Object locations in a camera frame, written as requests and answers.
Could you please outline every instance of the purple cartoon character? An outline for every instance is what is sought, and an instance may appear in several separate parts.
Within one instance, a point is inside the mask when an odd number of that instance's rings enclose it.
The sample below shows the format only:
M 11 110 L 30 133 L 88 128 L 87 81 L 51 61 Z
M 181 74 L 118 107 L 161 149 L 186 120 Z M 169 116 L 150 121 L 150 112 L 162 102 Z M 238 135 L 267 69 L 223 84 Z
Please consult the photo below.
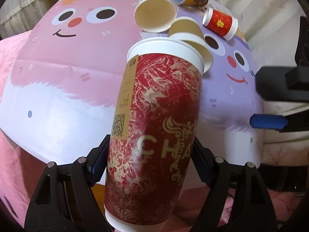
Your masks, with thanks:
M 181 8 L 181 16 L 199 23 L 214 59 L 203 75 L 197 137 L 215 156 L 229 163 L 252 161 L 259 166 L 262 137 L 249 119 L 262 112 L 262 100 L 255 91 L 256 68 L 248 45 L 237 36 L 227 42 L 205 28 L 201 13 Z

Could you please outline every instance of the cup bottom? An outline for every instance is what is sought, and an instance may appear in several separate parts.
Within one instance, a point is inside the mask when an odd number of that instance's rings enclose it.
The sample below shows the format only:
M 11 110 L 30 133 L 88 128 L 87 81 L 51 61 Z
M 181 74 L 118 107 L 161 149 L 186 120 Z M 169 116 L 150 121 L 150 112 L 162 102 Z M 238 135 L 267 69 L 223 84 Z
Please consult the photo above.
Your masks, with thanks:
M 120 219 L 114 217 L 110 212 L 107 211 L 105 205 L 105 217 L 108 223 L 115 229 L 121 232 L 159 232 L 161 231 L 167 220 L 165 222 L 155 224 L 155 225 L 134 225 L 127 222 L 123 222 Z

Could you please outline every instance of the pink fabric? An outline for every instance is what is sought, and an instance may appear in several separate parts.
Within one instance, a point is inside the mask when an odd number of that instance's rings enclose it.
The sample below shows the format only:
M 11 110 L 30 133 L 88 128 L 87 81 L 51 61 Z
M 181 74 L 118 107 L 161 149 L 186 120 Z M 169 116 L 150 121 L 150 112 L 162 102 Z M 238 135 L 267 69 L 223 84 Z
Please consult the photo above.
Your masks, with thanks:
M 29 35 L 30 31 L 0 41 L 0 99 L 8 74 Z M 0 154 L 0 198 L 24 226 L 30 198 L 45 164 L 20 147 L 13 150 L 2 132 Z
M 29 35 L 30 31 L 0 41 L 0 99 L 8 74 Z M 12 216 L 24 226 L 29 201 L 45 164 L 20 147 L 13 150 L 1 132 L 0 154 L 0 198 Z M 196 221 L 208 193 L 207 187 L 184 192 L 163 232 L 188 232 Z M 293 193 L 270 190 L 269 194 L 280 221 L 286 221 L 301 200 Z M 233 199 L 228 197 L 219 226 L 228 222 L 232 205 Z
M 189 232 L 209 193 L 208 187 L 186 190 L 179 199 L 173 216 L 169 219 L 162 232 Z M 301 197 L 294 193 L 279 193 L 269 190 L 276 216 L 279 221 L 286 221 L 297 208 Z M 218 226 L 228 222 L 233 206 L 233 198 L 227 197 Z

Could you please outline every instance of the pink cartoon character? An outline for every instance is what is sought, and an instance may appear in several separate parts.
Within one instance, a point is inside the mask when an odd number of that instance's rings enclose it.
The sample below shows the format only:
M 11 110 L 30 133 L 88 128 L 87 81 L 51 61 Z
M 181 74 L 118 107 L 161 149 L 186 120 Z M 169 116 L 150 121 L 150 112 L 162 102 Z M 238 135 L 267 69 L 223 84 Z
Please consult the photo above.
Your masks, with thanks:
M 126 55 L 141 39 L 137 0 L 60 0 L 32 31 L 11 75 L 13 86 L 58 87 L 91 105 L 115 105 Z

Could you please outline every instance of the metal screw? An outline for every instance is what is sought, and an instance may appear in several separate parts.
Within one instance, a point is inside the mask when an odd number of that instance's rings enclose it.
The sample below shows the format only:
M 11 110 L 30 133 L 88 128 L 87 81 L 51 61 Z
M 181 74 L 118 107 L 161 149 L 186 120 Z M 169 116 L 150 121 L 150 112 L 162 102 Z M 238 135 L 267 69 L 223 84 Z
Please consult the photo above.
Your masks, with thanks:
M 84 163 L 86 161 L 86 157 L 80 157 L 77 160 L 79 163 Z
M 51 168 L 55 165 L 55 163 L 53 161 L 47 163 L 47 167 Z
M 250 168 L 254 168 L 255 167 L 253 162 L 247 162 L 247 166 L 250 167 Z
M 217 163 L 222 163 L 224 161 L 224 159 L 222 159 L 221 157 L 217 157 L 217 158 L 215 158 L 215 161 Z

